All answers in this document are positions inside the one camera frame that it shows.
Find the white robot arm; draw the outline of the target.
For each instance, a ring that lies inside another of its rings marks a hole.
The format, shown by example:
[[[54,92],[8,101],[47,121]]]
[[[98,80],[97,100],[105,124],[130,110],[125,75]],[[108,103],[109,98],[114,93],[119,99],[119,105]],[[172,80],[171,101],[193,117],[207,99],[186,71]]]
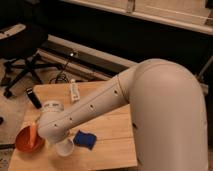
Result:
[[[138,171],[209,171],[202,88],[188,69],[168,60],[145,60],[64,111],[44,113],[38,134],[58,143],[70,129],[126,104]]]

